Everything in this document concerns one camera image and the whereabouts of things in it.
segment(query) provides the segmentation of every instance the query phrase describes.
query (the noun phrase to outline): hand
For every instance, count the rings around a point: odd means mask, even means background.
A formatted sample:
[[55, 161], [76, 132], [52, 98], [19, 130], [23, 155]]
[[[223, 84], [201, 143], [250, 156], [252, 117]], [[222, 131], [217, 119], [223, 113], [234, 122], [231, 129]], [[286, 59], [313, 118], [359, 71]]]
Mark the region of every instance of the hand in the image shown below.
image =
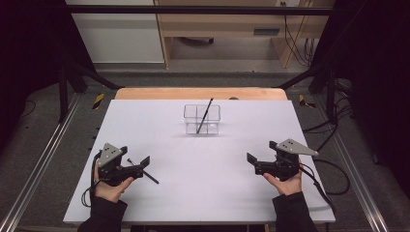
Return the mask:
[[263, 177], [271, 183], [275, 188], [277, 188], [279, 194], [290, 195], [293, 193], [301, 192], [302, 191], [302, 171], [299, 170], [299, 173], [295, 176], [291, 177], [290, 179], [282, 182], [278, 180], [276, 177], [272, 176], [269, 173], [264, 173]]
[[[94, 168], [94, 180], [99, 180], [99, 166], [96, 162], [96, 166]], [[129, 185], [133, 182], [133, 177], [129, 177], [125, 180], [121, 185], [112, 187], [104, 182], [99, 182], [96, 185], [96, 196], [103, 198], [107, 201], [111, 201], [114, 203], [118, 202], [121, 194], [129, 187]]]

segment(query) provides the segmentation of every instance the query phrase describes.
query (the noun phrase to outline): white tabletop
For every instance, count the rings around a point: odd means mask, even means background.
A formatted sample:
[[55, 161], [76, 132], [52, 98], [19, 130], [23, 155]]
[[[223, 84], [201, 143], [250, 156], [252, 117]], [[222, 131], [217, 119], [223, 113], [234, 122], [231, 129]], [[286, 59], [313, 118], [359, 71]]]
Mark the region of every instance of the white tabletop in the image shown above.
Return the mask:
[[[123, 222], [132, 224], [255, 224], [276, 220], [272, 198], [276, 189], [254, 174], [247, 153], [274, 161], [269, 141], [287, 138], [307, 145], [291, 101], [222, 101], [219, 134], [185, 132], [184, 106], [208, 100], [114, 100], [75, 189], [64, 222], [81, 223], [90, 216], [81, 194], [90, 185], [94, 155], [110, 143], [127, 146], [127, 158], [140, 163], [155, 177], [135, 180], [121, 196], [128, 203]], [[320, 178], [311, 157], [300, 156]], [[313, 181], [304, 174], [303, 191], [315, 222], [332, 222], [335, 216]]]

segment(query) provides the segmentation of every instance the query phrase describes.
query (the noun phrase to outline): black horizontal bar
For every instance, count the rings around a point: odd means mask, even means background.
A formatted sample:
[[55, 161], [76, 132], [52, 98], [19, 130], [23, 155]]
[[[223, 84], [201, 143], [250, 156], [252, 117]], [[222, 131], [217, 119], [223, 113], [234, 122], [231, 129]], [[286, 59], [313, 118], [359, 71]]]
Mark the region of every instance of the black horizontal bar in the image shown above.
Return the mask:
[[187, 14], [187, 15], [345, 15], [353, 10], [294, 7], [221, 7], [221, 6], [42, 6], [44, 9], [72, 14]]

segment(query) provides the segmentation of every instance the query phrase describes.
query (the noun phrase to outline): wall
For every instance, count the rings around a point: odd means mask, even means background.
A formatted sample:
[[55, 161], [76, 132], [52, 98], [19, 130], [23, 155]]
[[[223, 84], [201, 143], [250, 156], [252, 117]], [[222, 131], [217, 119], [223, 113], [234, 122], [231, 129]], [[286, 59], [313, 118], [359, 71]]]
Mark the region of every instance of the wall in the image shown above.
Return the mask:
[[[154, 5], [150, 0], [67, 0], [68, 5]], [[154, 14], [73, 14], [93, 63], [163, 63]]]

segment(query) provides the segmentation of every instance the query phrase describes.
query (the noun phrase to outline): pen on table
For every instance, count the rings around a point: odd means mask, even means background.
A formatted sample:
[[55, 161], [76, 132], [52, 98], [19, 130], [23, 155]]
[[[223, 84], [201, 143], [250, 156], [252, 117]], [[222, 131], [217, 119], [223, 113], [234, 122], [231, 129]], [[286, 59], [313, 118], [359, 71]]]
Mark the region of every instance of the pen on table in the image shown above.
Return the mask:
[[[135, 162], [133, 162], [130, 158], [127, 159], [127, 161], [129, 163], [131, 163], [132, 165], [136, 165]], [[142, 170], [142, 173], [144, 173], [148, 178], [151, 179], [151, 181], [157, 183], [158, 185], [160, 184], [160, 182], [158, 182], [154, 177], [152, 177], [150, 174], [148, 174], [146, 171]]]
[[211, 103], [212, 103], [213, 100], [214, 100], [214, 98], [211, 98], [211, 99], [209, 100], [208, 107], [206, 107], [205, 114], [204, 114], [204, 116], [203, 116], [203, 118], [202, 118], [201, 124], [199, 125], [199, 128], [198, 128], [198, 130], [196, 131], [196, 133], [199, 133], [199, 132], [201, 131], [202, 124], [204, 124], [205, 117], [206, 117], [206, 115], [208, 114], [209, 106], [211, 106]]

